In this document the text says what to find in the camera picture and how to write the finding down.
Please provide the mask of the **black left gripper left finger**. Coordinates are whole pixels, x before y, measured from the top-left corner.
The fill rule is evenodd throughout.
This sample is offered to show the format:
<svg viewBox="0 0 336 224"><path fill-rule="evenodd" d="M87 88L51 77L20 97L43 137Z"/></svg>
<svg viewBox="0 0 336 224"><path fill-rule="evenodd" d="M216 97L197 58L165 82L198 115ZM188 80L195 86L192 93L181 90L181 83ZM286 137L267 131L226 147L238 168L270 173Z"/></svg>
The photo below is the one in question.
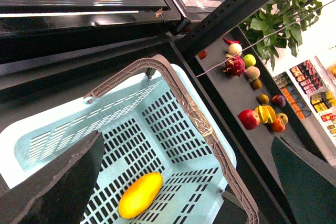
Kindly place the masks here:
<svg viewBox="0 0 336 224"><path fill-rule="evenodd" d="M96 184L104 139L93 131L1 195L1 223L80 223Z"/></svg>

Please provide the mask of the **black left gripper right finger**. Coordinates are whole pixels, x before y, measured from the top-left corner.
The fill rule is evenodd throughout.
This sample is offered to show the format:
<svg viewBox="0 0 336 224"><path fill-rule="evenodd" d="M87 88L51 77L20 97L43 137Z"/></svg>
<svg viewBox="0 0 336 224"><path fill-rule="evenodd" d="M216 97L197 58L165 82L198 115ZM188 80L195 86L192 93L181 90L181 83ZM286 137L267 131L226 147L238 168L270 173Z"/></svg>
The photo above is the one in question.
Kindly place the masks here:
<svg viewBox="0 0 336 224"><path fill-rule="evenodd" d="M296 223L335 223L335 168L281 137L271 153Z"/></svg>

